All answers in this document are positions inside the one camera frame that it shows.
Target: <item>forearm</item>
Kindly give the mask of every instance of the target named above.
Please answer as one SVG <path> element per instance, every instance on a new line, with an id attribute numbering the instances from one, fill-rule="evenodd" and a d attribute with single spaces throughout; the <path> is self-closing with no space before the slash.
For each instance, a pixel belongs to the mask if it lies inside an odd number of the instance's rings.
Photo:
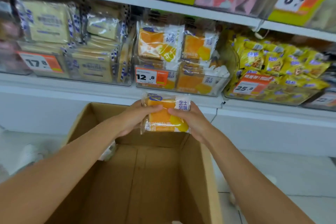
<path id="1" fill-rule="evenodd" d="M 113 118 L 104 121 L 1 184 L 3 223 L 44 223 L 115 139 L 116 122 Z"/>
<path id="2" fill-rule="evenodd" d="M 206 134 L 206 144 L 249 224 L 313 223 L 223 133 L 211 128 Z"/>

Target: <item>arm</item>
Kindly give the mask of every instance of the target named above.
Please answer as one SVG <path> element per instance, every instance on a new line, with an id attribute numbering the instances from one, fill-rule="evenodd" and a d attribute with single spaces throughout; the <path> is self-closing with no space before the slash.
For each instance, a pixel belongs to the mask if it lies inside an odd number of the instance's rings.
<path id="1" fill-rule="evenodd" d="M 138 101 L 120 115 L 0 185 L 2 223 L 44 223 L 117 137 L 128 134 L 149 113 L 162 106 L 141 107 Z"/>
<path id="2" fill-rule="evenodd" d="M 208 147 L 249 224 L 314 224 L 208 122 L 194 103 L 190 112 L 176 109 L 169 109 L 169 112 L 184 119 L 193 137 Z"/>

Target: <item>white floor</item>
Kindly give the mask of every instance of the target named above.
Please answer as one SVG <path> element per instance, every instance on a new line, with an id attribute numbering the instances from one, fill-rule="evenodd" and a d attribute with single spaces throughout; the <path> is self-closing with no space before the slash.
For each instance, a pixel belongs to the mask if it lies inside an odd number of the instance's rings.
<path id="1" fill-rule="evenodd" d="M 64 142 L 64 136 L 0 131 L 0 182 L 15 168 L 23 147 L 42 143 L 51 153 Z M 242 151 L 316 224 L 336 223 L 336 166 L 327 157 Z M 213 161 L 224 224 L 247 224 L 243 214 L 229 203 L 229 186 Z"/>
<path id="2" fill-rule="evenodd" d="M 276 178 L 276 185 L 316 224 L 336 220 L 336 166 L 327 157 L 243 151 L 263 174 Z M 229 203 L 229 186 L 214 162 L 225 224 L 247 224 L 243 214 Z"/>

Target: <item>open cardboard box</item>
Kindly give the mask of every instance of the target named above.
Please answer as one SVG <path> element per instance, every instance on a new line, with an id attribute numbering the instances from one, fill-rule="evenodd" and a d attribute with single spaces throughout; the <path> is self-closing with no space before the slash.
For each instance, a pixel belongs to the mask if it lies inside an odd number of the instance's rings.
<path id="1" fill-rule="evenodd" d="M 71 142 L 126 106 L 90 103 Z M 71 224 L 222 224 L 208 149 L 190 134 L 139 130 L 117 139 L 108 162 L 97 161 L 46 222 Z"/>

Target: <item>hand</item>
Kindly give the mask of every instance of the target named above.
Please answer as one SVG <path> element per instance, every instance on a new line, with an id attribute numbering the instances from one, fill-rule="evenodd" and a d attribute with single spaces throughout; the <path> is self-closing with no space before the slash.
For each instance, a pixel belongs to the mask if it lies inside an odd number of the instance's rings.
<path id="1" fill-rule="evenodd" d="M 138 128 L 141 121 L 150 113 L 158 112 L 163 108 L 162 105 L 141 106 L 141 100 L 134 102 L 121 114 L 114 116 L 118 121 L 120 133 L 117 137 L 125 136 L 133 129 Z"/>
<path id="2" fill-rule="evenodd" d="M 190 127 L 192 136 L 199 142 L 205 143 L 206 131 L 212 127 L 211 123 L 204 117 L 201 110 L 194 103 L 190 103 L 190 111 L 182 111 L 174 108 L 169 108 L 168 112 L 171 115 L 184 119 Z"/>

